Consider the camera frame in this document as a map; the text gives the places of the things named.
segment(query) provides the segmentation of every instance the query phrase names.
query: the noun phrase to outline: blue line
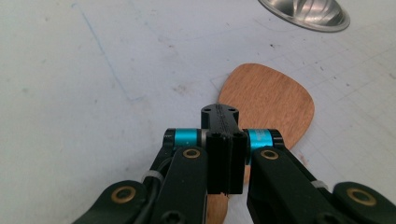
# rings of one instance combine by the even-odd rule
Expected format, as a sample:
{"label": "blue line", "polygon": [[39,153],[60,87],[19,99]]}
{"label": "blue line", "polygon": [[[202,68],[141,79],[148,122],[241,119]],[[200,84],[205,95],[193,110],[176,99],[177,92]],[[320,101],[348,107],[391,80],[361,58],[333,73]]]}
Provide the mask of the blue line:
{"label": "blue line", "polygon": [[88,20],[87,16],[85,16],[84,12],[82,11],[82,9],[81,9],[81,7],[78,5],[78,3],[74,3],[71,7],[75,7],[75,6],[78,7],[78,10],[79,10],[79,12],[80,12],[82,18],[84,19],[85,23],[87,23],[88,28],[90,28],[90,31],[91,31],[91,33],[92,33],[92,35],[93,35],[93,38],[95,38],[95,41],[96,41],[96,43],[97,43],[97,45],[98,45],[98,47],[99,47],[99,50],[100,50],[100,51],[102,52],[102,54],[105,56],[107,65],[108,65],[108,67],[110,68],[110,71],[111,71],[111,75],[114,77],[114,79],[116,79],[116,82],[120,85],[120,88],[121,88],[123,94],[125,95],[125,97],[126,97],[126,98],[128,99],[128,101],[130,101],[131,103],[134,103],[134,102],[138,102],[138,101],[143,100],[143,99],[146,97],[145,95],[136,97],[136,98],[134,98],[134,99],[128,96],[128,91],[125,90],[125,88],[123,87],[123,85],[122,85],[120,79],[118,78],[118,76],[117,76],[117,74],[116,74],[116,72],[115,72],[115,70],[114,70],[113,65],[111,64],[110,60],[109,60],[108,57],[107,57],[107,54],[106,54],[105,50],[103,49],[103,46],[102,46],[102,43],[101,43],[100,40],[99,40],[99,37],[97,36],[96,32],[93,30],[93,27],[92,27],[90,21]]}

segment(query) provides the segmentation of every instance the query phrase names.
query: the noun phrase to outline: scratch mark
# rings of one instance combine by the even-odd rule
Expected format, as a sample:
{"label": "scratch mark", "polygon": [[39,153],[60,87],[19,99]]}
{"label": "scratch mark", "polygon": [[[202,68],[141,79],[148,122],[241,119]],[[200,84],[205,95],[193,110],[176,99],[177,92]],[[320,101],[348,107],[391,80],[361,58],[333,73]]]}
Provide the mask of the scratch mark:
{"label": "scratch mark", "polygon": [[110,60],[108,59],[108,56],[107,56],[107,54],[106,54],[106,52],[105,52],[105,49],[103,48],[103,45],[102,45],[102,43],[101,43],[101,41],[100,41],[98,35],[97,35],[96,32],[93,30],[93,27],[92,27],[92,25],[91,25],[91,23],[90,23],[90,20],[89,20],[88,17],[85,15],[85,13],[82,11],[82,9],[81,9],[81,7],[78,5],[78,3],[74,3],[74,4],[71,6],[71,8],[74,8],[74,7],[76,7],[76,8],[78,9],[79,13],[81,14],[82,18],[84,19],[85,23],[87,24],[88,28],[90,29],[91,34],[92,34],[93,38],[95,39],[95,42],[96,42],[96,44],[98,45],[99,50],[102,52],[102,54],[103,54],[104,57],[105,57],[107,66],[108,66],[108,68],[110,69],[110,73],[111,73],[111,75],[114,77],[114,79],[116,80],[117,84],[119,84],[122,93],[125,95],[125,97],[128,99],[128,101],[131,102],[131,103],[141,101],[143,98],[146,97],[146,95],[139,96],[139,97],[136,97],[136,98],[131,98],[131,97],[129,97],[128,91],[125,90],[125,88],[124,88],[124,86],[122,85],[122,83],[121,83],[119,77],[117,76],[116,71],[114,70],[113,64],[112,64],[112,63],[110,62]]}

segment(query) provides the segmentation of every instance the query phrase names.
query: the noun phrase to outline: wooden spoon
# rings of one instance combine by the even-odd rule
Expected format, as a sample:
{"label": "wooden spoon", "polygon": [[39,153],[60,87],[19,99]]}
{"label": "wooden spoon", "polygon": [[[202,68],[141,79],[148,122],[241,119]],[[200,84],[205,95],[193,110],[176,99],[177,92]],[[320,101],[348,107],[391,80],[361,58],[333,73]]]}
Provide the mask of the wooden spoon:
{"label": "wooden spoon", "polygon": [[[278,129],[288,149],[306,132],[315,111],[312,97],[303,86],[257,63],[244,63],[233,70],[221,89],[219,103],[239,110],[241,129]],[[227,196],[208,195],[207,223],[223,223],[227,208]]]}

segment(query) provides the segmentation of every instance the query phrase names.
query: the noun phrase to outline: metal bowl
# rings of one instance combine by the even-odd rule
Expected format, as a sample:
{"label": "metal bowl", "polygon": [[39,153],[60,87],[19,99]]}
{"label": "metal bowl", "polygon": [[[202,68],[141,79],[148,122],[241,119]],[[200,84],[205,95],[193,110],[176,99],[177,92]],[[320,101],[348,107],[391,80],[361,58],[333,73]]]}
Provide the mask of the metal bowl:
{"label": "metal bowl", "polygon": [[335,0],[259,0],[281,19],[303,28],[338,32],[345,30],[350,19]]}

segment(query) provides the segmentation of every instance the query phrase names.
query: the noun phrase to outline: stainless steel bowl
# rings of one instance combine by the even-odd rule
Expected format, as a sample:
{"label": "stainless steel bowl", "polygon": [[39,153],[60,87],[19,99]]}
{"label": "stainless steel bowl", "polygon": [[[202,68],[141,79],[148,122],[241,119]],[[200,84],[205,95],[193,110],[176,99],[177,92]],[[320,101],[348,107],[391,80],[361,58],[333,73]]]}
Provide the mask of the stainless steel bowl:
{"label": "stainless steel bowl", "polygon": [[272,13],[306,29],[338,32],[346,29],[350,19],[335,0],[259,0]]}

